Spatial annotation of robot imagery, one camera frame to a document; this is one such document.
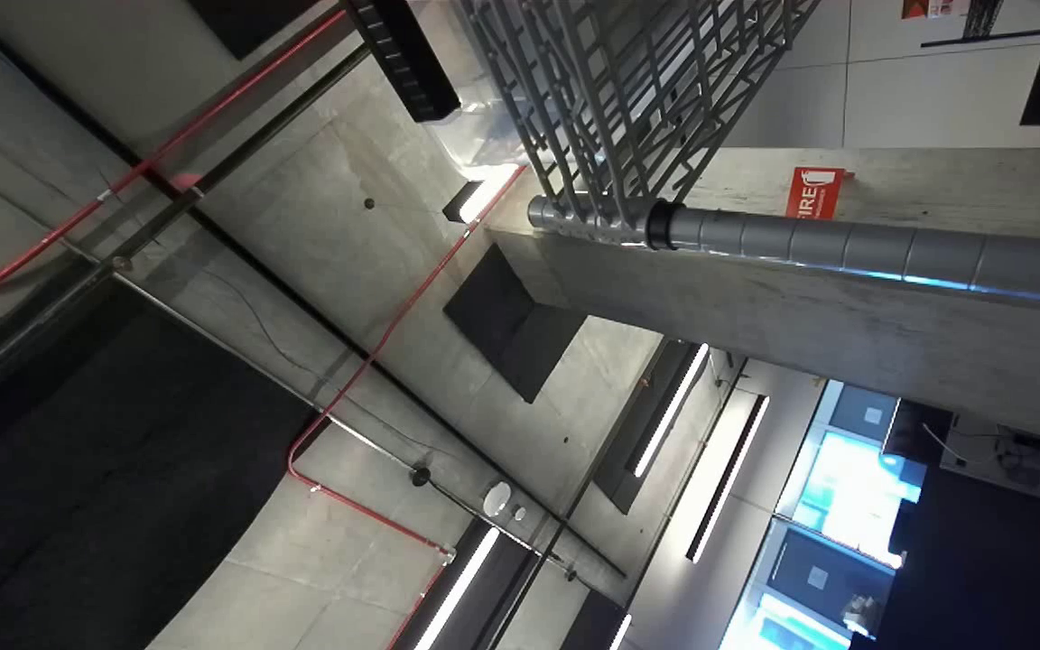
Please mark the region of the grey metal ceiling grille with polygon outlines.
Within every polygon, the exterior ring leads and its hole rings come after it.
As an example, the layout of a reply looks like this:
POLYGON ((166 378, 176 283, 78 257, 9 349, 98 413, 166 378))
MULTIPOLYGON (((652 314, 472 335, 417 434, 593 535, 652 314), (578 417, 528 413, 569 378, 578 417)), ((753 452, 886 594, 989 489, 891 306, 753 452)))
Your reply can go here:
POLYGON ((457 0, 535 223, 638 231, 705 178, 821 0, 457 0))

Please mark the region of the white ceiling smoke detector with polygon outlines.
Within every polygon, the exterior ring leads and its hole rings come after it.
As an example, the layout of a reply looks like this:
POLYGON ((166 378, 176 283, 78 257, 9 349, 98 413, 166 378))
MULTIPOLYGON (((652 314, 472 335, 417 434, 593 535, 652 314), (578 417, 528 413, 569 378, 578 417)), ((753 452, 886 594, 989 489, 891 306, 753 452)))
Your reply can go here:
POLYGON ((507 482, 492 485, 479 499, 479 508, 498 519, 513 513, 513 489, 507 482))

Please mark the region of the grey ventilation duct pipe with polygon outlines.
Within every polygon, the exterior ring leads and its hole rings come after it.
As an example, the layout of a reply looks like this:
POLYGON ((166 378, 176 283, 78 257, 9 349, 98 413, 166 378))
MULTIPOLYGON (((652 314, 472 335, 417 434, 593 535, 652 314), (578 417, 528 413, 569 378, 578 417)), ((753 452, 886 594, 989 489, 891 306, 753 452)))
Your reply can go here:
POLYGON ((627 211, 580 211, 575 199, 547 196, 528 201, 528 221, 590 243, 702 253, 1040 306, 1040 237, 1021 236, 822 223, 696 211, 665 199, 632 201, 627 211))

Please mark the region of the red wall sign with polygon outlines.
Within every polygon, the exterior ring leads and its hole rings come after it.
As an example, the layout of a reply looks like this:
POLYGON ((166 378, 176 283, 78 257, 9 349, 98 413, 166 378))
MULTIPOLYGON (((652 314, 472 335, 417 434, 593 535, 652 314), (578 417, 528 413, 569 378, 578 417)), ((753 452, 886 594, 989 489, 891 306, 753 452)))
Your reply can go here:
POLYGON ((848 182, 851 172, 842 165, 797 165, 791 172, 786 215, 795 221, 834 221, 848 182))

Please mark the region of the linear ceiling light strip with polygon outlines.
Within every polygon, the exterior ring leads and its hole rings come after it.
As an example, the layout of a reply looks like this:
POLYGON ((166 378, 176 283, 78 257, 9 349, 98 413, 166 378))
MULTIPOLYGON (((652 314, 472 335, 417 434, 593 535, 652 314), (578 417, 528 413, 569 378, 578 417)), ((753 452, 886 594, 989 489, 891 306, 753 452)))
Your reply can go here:
POLYGON ((488 562, 492 550, 498 544, 498 527, 488 527, 485 538, 478 542, 478 550, 467 558, 457 579, 452 580, 452 590, 445 594, 445 601, 436 603, 432 617, 426 621, 423 636, 414 638, 411 650, 432 650, 445 624, 452 621, 452 613, 457 611, 457 603, 467 601, 467 594, 472 590, 479 567, 488 562))

